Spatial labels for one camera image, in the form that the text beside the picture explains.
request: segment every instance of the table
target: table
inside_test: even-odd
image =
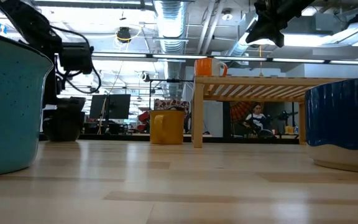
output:
[[[191,102],[192,140],[195,148],[203,147],[203,101],[298,102],[299,141],[306,144],[305,91],[343,78],[302,77],[195,77]]]

